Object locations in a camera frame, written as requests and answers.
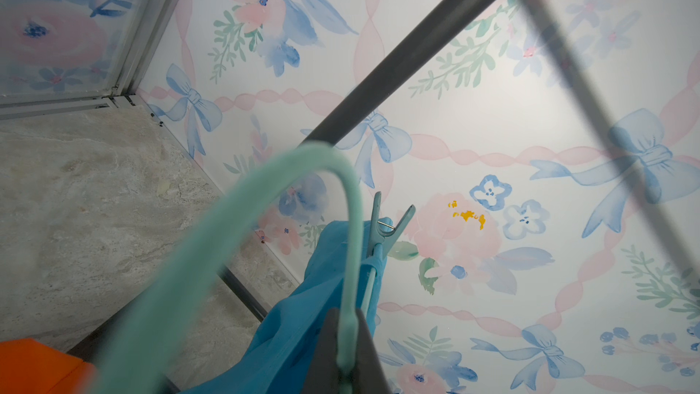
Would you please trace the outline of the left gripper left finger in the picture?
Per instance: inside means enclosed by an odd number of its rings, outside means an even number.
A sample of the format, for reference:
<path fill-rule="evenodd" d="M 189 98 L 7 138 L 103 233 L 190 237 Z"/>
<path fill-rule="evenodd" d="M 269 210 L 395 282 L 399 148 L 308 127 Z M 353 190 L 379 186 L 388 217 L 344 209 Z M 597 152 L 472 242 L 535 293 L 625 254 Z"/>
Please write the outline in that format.
<path fill-rule="evenodd" d="M 339 309 L 331 308 L 318 334 L 302 394 L 339 394 L 341 376 L 337 366 L 338 323 Z"/>

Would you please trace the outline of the orange t-shirt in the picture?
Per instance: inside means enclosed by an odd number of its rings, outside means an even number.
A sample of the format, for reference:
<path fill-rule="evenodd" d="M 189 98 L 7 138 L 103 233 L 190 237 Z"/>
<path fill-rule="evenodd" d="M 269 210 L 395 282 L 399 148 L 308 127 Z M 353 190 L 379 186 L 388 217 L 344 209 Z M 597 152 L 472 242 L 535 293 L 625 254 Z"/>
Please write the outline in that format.
<path fill-rule="evenodd" d="M 34 339 L 1 343 L 2 393 L 82 393 L 96 367 Z"/>

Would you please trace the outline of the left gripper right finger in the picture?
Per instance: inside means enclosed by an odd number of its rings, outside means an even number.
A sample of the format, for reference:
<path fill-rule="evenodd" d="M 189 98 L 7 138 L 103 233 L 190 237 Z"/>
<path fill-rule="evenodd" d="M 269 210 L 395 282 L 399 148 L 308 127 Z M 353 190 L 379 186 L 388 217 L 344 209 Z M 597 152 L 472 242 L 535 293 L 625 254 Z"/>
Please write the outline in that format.
<path fill-rule="evenodd" d="M 358 337 L 355 366 L 352 370 L 353 394 L 390 394 L 388 381 L 382 370 L 368 323 L 357 308 Z"/>

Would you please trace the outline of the teal clothespin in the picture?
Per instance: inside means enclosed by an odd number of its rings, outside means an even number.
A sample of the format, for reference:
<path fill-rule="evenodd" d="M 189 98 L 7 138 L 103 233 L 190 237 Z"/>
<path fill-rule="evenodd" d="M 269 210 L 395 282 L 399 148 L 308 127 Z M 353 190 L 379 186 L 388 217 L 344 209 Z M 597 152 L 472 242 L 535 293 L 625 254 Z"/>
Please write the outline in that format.
<path fill-rule="evenodd" d="M 386 259 L 414 217 L 416 208 L 410 205 L 397 224 L 388 224 L 380 216 L 381 204 L 382 194 L 381 192 L 376 192 L 370 219 L 367 255 L 369 257 Z"/>

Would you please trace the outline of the teal t-shirt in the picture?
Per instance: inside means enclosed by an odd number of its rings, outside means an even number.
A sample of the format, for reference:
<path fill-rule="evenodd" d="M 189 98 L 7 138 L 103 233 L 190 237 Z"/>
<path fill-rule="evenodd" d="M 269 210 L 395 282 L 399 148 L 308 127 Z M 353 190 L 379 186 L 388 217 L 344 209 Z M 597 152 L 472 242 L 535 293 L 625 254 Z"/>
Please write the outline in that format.
<path fill-rule="evenodd" d="M 304 281 L 257 328 L 241 360 L 189 393 L 300 393 L 328 310 L 341 303 L 348 223 L 324 228 Z"/>

